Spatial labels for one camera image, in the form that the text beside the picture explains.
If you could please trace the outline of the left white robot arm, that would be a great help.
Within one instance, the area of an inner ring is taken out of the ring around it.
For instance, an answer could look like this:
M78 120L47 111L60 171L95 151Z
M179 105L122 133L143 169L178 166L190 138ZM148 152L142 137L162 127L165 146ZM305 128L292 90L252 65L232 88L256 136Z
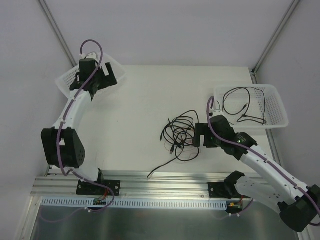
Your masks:
M43 150L49 165L60 168L65 176L72 173L82 181L89 181L87 188L99 195L105 189L105 182L99 179L98 167L83 165L86 151L77 129L97 92L118 82L110 62L88 57L79 61L72 77L68 100L59 119L41 131Z

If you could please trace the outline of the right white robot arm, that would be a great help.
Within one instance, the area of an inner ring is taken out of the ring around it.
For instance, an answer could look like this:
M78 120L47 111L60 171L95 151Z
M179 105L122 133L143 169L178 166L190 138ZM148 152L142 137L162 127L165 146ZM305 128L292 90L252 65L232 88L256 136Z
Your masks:
M206 148L221 148L227 155L253 169L268 185L255 182L244 173L234 171L224 180L229 197L239 194L260 202L279 214L293 231L301 233L320 214L320 188L300 181L274 162L257 141L245 132L235 132L223 115L196 123L192 143L199 147L201 136Z

